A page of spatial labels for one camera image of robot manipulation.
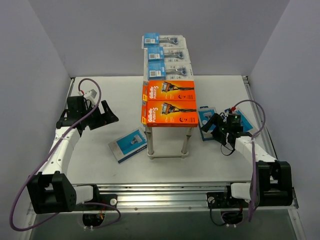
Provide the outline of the orange Fusion5 razor box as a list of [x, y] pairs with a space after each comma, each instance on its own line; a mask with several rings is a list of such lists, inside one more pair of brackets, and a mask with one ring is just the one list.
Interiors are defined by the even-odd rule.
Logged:
[[199, 124], [195, 101], [143, 101], [141, 123], [147, 127], [196, 128]]
[[142, 100], [195, 101], [195, 83], [192, 80], [149, 80], [142, 85]]

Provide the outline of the clear blue-card razor blister pack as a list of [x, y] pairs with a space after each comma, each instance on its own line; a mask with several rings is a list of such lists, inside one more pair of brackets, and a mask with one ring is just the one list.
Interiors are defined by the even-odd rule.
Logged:
[[143, 79], [193, 81], [194, 75], [190, 63], [151, 62], [144, 66]]

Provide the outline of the Gillette SkinGuard blister pack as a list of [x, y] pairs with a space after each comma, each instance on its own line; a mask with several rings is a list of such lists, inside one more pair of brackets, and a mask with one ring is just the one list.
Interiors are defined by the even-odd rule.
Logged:
[[144, 50], [144, 63], [190, 63], [186, 48], [148, 47]]

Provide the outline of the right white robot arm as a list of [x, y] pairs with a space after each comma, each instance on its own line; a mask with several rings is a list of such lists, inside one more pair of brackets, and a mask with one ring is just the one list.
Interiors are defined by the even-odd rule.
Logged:
[[253, 134], [244, 131], [240, 114], [223, 117], [214, 113], [201, 130], [207, 133], [213, 125], [213, 139], [222, 146], [230, 145], [233, 152], [241, 154], [252, 165], [251, 181], [231, 183], [222, 193], [223, 203], [232, 207], [241, 199], [261, 207], [290, 206], [293, 202], [290, 164], [277, 160], [258, 145]]

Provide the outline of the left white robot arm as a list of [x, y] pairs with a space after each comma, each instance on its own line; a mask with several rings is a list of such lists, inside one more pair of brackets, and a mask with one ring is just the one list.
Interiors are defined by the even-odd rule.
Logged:
[[82, 203], [90, 210], [100, 206], [102, 197], [97, 185], [74, 185], [67, 178], [67, 171], [85, 128], [95, 130], [118, 122], [107, 101], [102, 100], [101, 105], [104, 112], [92, 97], [67, 98], [67, 108], [56, 122], [50, 156], [27, 184], [36, 214], [73, 212]]

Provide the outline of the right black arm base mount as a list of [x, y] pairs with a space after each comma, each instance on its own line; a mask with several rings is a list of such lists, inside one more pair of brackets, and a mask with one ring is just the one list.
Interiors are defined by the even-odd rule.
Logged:
[[207, 206], [211, 209], [240, 209], [249, 206], [245, 200], [234, 198], [225, 192], [207, 192], [206, 198]]

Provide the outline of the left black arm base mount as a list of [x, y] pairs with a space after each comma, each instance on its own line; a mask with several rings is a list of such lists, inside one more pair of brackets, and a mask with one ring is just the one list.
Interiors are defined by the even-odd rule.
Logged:
[[[118, 203], [118, 195], [117, 194], [101, 194], [98, 197], [95, 197], [91, 203], [102, 203], [107, 204], [113, 207], [117, 206]], [[92, 210], [95, 211], [111, 211], [112, 209], [108, 206], [101, 206], [101, 205], [93, 205], [90, 207]]]

